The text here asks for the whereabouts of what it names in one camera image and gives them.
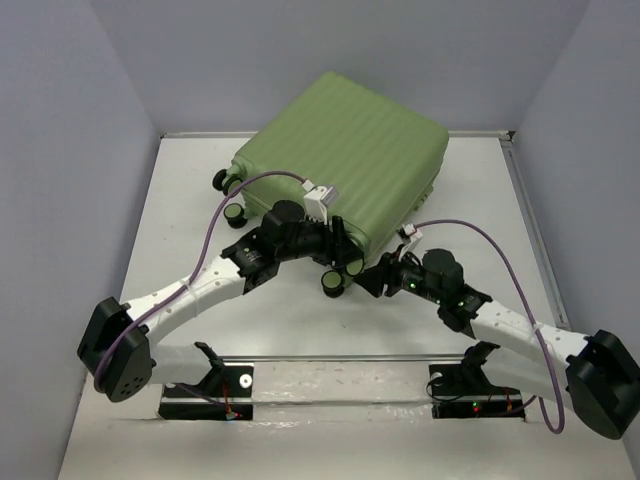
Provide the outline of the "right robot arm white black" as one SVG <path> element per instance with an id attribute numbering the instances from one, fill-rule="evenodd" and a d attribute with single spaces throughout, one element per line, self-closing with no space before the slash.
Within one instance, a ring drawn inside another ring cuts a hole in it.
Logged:
<path id="1" fill-rule="evenodd" d="M 386 253 L 356 284 L 374 297 L 406 291 L 435 303 L 452 331 L 476 340 L 477 357 L 460 368 L 462 384 L 482 392 L 510 387 L 569 408 L 592 431 L 619 440 L 639 414 L 639 365 L 622 340 L 533 323 L 464 280 L 444 249 Z"/>

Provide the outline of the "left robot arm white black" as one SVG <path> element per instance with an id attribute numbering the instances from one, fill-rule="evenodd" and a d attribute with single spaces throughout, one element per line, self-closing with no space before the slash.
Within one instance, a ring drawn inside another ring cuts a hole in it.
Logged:
<path id="1" fill-rule="evenodd" d="M 309 218 L 294 201 L 281 200 L 259 226 L 201 265 L 195 277 L 127 302 L 99 302 L 80 341 L 77 355 L 92 375 L 94 388 L 111 402 L 131 398 L 153 382 L 169 354 L 158 349 L 172 331 L 206 310 L 248 294 L 273 279 L 282 263 L 301 258 L 337 273 L 361 268 L 364 252 L 344 221 Z"/>

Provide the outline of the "green hard-shell suitcase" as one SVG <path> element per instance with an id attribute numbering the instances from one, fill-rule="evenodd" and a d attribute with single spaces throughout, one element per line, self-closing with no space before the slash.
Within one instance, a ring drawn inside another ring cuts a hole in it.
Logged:
<path id="1" fill-rule="evenodd" d="M 329 220 L 343 219 L 364 252 L 364 269 L 431 194 L 448 143 L 446 127 L 326 72 L 247 141 L 212 185 L 243 197 L 224 208 L 233 228 L 253 216 L 261 223 L 279 200 L 304 208 L 306 180 L 335 186 L 339 196 L 328 207 Z M 363 270 L 322 266 L 321 285 L 331 298 Z"/>

